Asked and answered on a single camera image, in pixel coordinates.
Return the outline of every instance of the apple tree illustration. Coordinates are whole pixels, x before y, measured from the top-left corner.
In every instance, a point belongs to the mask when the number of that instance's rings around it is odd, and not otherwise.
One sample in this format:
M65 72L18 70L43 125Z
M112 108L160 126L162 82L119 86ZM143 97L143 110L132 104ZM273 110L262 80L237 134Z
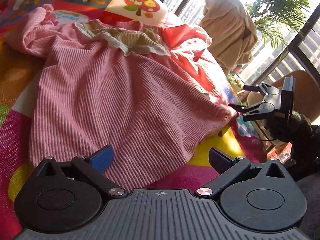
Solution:
M137 11L136 15L141 16L141 11L145 11L145 17L153 18L154 12L160 10L160 5L155 0L124 0L127 4L124 9L127 11Z

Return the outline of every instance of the ribbed fabric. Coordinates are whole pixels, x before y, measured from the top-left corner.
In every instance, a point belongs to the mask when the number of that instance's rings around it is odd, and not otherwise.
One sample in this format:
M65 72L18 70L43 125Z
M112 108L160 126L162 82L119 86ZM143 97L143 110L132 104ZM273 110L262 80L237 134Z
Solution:
M207 59L192 61L210 43L201 28L157 30L170 56L125 57L74 24L53 26L52 11L51 5L36 8L6 36L12 48L46 58L31 129L34 165L45 156L69 161L111 145L115 159L106 176L128 190L144 187L186 164L206 135L236 115L206 72L217 68L220 77L220 67ZM143 25L117 27L139 31Z

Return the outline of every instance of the beige cloth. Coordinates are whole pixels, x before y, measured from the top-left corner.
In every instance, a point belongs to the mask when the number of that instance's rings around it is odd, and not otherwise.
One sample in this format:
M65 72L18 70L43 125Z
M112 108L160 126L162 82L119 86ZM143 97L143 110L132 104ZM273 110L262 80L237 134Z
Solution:
M240 0L205 0L199 25L212 38L208 49L226 75L237 65L250 62L257 30Z

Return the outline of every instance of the palm plant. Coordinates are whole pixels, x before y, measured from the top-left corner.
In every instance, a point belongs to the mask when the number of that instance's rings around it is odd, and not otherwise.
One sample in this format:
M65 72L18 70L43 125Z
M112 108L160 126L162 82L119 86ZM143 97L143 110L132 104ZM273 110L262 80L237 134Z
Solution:
M304 12L310 8L309 0L256 0L246 6L264 42L270 41L273 48L287 43L281 32L284 28L300 31L305 23Z

